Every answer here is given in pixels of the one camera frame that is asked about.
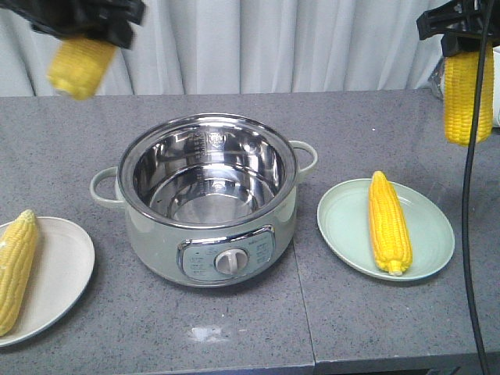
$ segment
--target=yellow corn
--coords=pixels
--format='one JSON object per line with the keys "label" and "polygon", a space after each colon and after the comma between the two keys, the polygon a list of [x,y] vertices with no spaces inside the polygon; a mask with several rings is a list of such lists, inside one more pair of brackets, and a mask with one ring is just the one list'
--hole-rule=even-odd
{"label": "yellow corn", "polygon": [[[445,136],[451,143],[467,146],[474,109],[479,52],[461,52],[445,60]],[[484,141],[493,127],[493,48],[487,48],[477,142]]]}
{"label": "yellow corn", "polygon": [[17,321],[37,241],[38,225],[30,209],[22,212],[0,238],[0,336]]}
{"label": "yellow corn", "polygon": [[401,276],[413,261],[412,245],[394,186],[379,170],[369,189],[370,236],[377,266]]}
{"label": "yellow corn", "polygon": [[56,90],[76,100],[90,98],[97,91],[115,50],[116,46],[107,41],[67,39],[55,54],[47,78]]}

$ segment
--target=white curtain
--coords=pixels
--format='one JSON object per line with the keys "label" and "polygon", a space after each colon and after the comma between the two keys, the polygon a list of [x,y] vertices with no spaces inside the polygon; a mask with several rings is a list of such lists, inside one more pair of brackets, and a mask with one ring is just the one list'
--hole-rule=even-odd
{"label": "white curtain", "polygon": [[[421,88],[441,57],[416,19],[443,0],[146,0],[98,95]],[[55,95],[59,41],[0,10],[0,96]]]}

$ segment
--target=countertop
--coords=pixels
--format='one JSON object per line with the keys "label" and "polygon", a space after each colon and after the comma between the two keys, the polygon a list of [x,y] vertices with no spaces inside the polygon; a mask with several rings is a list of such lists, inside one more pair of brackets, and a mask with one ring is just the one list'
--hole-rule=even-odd
{"label": "countertop", "polygon": [[[129,244],[123,214],[95,204],[88,191],[139,134],[204,112],[261,121],[311,144],[320,158],[298,187],[298,224],[282,258],[217,289],[181,287],[151,272]],[[460,241],[466,149],[445,141],[442,102],[430,91],[0,98],[0,113],[0,223],[28,207],[62,217],[89,233],[96,254],[90,282],[65,316],[0,348],[2,375],[354,373],[477,363]],[[493,360],[500,354],[499,160],[493,134],[476,148],[470,203],[477,309]],[[439,273],[378,280],[342,262],[322,238],[323,194],[374,170],[448,217],[455,252]]]}

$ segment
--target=stainless steel inner pot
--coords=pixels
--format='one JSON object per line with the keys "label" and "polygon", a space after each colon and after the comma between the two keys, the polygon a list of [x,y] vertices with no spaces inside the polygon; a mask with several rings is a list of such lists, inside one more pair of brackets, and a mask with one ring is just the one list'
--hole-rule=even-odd
{"label": "stainless steel inner pot", "polygon": [[245,117],[201,114],[136,139],[118,184],[139,212],[177,227],[229,227],[275,208],[296,184],[289,142]]}

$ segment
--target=pot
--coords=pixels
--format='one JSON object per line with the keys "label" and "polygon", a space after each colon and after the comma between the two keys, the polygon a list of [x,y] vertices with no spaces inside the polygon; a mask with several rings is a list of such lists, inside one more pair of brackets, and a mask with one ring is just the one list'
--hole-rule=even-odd
{"label": "pot", "polygon": [[[295,149],[312,162],[301,168]],[[198,114],[133,141],[118,167],[91,180],[92,198],[125,212],[141,261],[174,283],[236,284],[275,263],[295,231],[297,185],[316,150],[249,118]],[[96,188],[115,179],[116,199]]]}

